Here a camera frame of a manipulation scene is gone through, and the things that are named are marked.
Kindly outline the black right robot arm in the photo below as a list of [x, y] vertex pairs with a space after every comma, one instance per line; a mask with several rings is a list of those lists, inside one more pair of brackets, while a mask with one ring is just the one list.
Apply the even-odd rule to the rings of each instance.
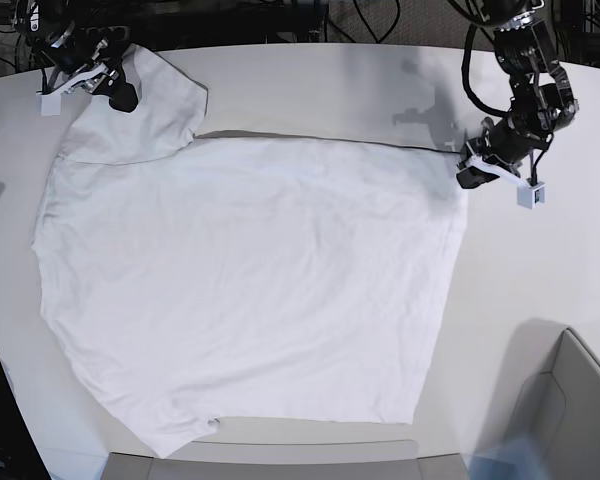
[[123, 69], [130, 46], [125, 28], [82, 26], [67, 1], [18, 1], [13, 26], [35, 60], [53, 65], [36, 94], [41, 115], [60, 114], [62, 96], [77, 89], [106, 97], [117, 111], [135, 110], [138, 94]]

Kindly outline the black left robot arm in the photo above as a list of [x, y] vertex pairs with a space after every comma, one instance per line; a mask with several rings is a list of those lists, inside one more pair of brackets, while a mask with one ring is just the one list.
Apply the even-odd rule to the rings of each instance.
[[[579, 110], [568, 74], [561, 66], [545, 22], [535, 15], [542, 1], [486, 1], [450, 5], [469, 22], [461, 79], [467, 98], [487, 116], [478, 137], [466, 141], [456, 174], [464, 189], [475, 189], [506, 174], [519, 177], [525, 157], [547, 152], [556, 132]], [[486, 105], [471, 88], [470, 65], [476, 33], [492, 29], [496, 60], [512, 91], [507, 110]]]

